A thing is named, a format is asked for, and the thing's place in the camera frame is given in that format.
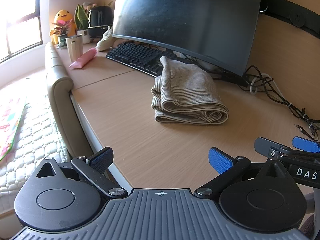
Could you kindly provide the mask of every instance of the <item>pink tube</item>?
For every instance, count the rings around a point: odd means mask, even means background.
[[[97,54],[96,48],[89,49],[86,53],[84,53],[81,57],[79,57],[75,62],[73,62],[69,68],[82,68],[91,59],[93,59],[96,54]]]

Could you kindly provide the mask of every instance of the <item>plush toy face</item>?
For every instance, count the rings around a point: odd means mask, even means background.
[[[69,13],[67,10],[60,10],[57,12],[56,16],[54,17],[54,22],[56,23],[58,20],[63,20],[65,22],[70,21],[73,19],[73,15]]]

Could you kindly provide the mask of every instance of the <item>flower pot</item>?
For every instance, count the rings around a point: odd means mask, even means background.
[[[66,37],[68,37],[68,33],[58,35],[59,48],[67,47]]]
[[[88,30],[78,31],[78,34],[82,35],[82,43],[83,44],[90,43],[90,36],[89,36]]]

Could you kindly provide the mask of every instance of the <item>striped cloth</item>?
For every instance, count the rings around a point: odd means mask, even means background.
[[[229,111],[212,77],[196,65],[160,58],[162,76],[151,89],[151,107],[161,123],[221,124]]]

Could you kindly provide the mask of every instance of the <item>crosshair symbol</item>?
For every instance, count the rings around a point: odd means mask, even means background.
[[[167,194],[167,193],[164,193],[163,191],[159,191],[156,194],[159,195],[160,197],[162,197],[164,194]]]

